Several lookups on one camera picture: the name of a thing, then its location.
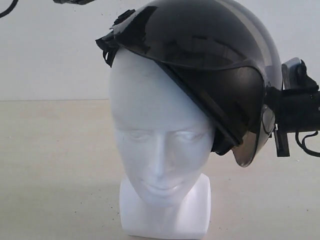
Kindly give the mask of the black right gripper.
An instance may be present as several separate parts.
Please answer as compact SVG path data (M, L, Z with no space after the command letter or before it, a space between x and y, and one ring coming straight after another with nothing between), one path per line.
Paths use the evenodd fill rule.
M273 131L277 157L290 157L287 133L312 132L320 129L320 86L307 74L307 66L301 60L297 67L299 88L266 89L266 104L275 114Z

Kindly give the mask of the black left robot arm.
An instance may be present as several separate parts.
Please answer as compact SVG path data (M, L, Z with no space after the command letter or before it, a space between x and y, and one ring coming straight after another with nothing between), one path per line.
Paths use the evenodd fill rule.
M86 5L95 0L53 0L56 4L73 4L73 5Z

